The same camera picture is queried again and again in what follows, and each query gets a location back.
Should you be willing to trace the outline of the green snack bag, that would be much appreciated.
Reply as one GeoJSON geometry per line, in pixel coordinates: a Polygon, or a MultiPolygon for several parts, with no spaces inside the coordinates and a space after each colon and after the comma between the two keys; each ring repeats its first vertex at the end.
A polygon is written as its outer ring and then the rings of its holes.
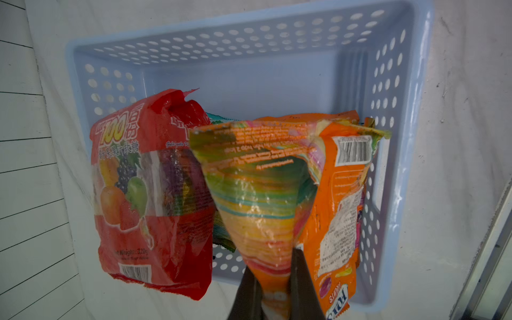
{"type": "MultiPolygon", "coordinates": [[[[209,117],[212,125],[235,121],[234,119],[214,115],[212,113],[207,113],[207,116],[209,117]]],[[[213,244],[221,245],[230,252],[236,251],[236,246],[232,241],[218,210],[215,212],[214,216],[213,244]]]]}

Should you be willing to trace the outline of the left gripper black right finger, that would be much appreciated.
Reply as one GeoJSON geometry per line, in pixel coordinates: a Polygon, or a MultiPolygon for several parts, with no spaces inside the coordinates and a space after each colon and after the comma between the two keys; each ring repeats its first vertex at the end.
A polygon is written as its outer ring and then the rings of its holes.
{"type": "Polygon", "coordinates": [[[291,320],[324,320],[305,256],[294,249],[291,265],[291,320]]]}

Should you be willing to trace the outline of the light blue plastic basket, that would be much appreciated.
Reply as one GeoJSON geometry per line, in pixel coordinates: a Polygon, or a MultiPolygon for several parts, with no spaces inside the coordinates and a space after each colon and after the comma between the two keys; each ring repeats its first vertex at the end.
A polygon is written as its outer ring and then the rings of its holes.
{"type": "Polygon", "coordinates": [[[231,119],[372,118],[391,138],[368,173],[350,306],[376,313],[391,289],[433,14],[431,1],[319,1],[75,40],[67,64],[81,130],[171,88],[231,119]]]}

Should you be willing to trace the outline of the red candy bag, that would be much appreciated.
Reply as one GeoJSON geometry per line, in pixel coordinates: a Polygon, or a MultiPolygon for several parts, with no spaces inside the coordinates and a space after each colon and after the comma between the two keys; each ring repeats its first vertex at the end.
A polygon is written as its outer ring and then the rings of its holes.
{"type": "Polygon", "coordinates": [[[206,294],[215,204],[189,130],[209,122],[186,92],[168,89],[92,126],[98,255],[113,278],[196,301],[206,294]]]}

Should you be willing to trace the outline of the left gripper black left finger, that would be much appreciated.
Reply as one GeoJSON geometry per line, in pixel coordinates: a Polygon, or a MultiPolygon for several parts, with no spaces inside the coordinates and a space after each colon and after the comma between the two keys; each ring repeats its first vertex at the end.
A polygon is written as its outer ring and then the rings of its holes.
{"type": "Polygon", "coordinates": [[[247,267],[227,320],[262,320],[262,289],[247,267]]]}

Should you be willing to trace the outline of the orange Fox's candy bag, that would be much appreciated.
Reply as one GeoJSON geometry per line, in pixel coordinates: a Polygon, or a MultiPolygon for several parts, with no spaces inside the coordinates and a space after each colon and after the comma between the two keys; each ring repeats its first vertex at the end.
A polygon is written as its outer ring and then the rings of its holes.
{"type": "Polygon", "coordinates": [[[357,221],[369,167],[391,134],[355,111],[192,129],[190,147],[225,227],[261,285],[265,319],[291,317],[291,265],[303,251],[325,319],[357,287],[357,221]]]}

